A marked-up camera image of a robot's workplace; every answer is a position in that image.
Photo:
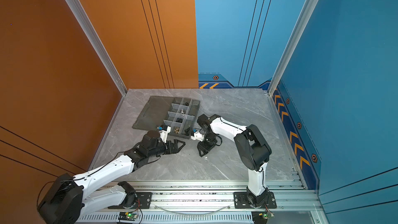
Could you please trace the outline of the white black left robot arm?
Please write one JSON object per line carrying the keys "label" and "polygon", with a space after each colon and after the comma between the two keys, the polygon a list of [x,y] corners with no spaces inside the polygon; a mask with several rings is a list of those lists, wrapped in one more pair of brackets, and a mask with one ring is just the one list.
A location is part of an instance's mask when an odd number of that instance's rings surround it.
{"label": "white black left robot arm", "polygon": [[162,155],[179,153],[185,142],[169,141],[167,135],[166,131],[148,131],[133,148],[106,165],[74,176],[59,176],[38,202],[39,216],[47,224],[74,224],[79,218],[108,207],[140,208],[137,192],[128,182],[119,182],[110,189],[102,187],[158,161]]}

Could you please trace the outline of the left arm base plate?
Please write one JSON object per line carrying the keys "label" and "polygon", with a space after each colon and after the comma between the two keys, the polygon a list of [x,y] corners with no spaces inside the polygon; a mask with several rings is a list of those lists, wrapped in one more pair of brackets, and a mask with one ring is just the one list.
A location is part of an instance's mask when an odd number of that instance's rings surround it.
{"label": "left arm base plate", "polygon": [[150,209],[152,192],[137,192],[128,194],[119,205],[108,207],[108,209]]}

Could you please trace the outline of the large black bolt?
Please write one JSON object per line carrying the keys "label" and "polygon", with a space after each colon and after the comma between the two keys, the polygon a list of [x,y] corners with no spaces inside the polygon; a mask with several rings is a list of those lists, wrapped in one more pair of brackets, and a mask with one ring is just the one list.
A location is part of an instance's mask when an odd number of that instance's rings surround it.
{"label": "large black bolt", "polygon": [[186,128],[186,129],[184,130],[184,134],[185,134],[185,135],[189,135],[190,132],[191,132],[191,127],[188,127],[188,128]]}

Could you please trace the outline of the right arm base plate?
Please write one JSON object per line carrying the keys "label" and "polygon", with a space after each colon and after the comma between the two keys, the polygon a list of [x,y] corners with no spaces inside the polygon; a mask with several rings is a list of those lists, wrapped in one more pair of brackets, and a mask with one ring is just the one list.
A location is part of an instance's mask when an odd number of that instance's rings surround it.
{"label": "right arm base plate", "polygon": [[274,193],[266,190],[263,194],[255,196],[251,192],[235,192],[234,206],[237,209],[244,208],[264,208],[264,209],[276,209],[277,203]]}

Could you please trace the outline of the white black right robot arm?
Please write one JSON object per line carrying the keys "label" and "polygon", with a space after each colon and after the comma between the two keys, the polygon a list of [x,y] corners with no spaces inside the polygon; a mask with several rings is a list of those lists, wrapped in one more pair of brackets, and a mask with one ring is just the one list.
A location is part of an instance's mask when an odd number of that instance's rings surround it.
{"label": "white black right robot arm", "polygon": [[198,117],[197,123],[204,133],[194,130],[191,138],[199,141],[197,149],[200,157],[220,146],[217,139],[222,140],[222,136],[234,141],[241,161],[248,168],[248,204],[253,208],[276,208],[274,195],[265,182],[272,149],[259,128],[254,124],[247,127],[238,125],[219,115],[207,117],[203,114]]}

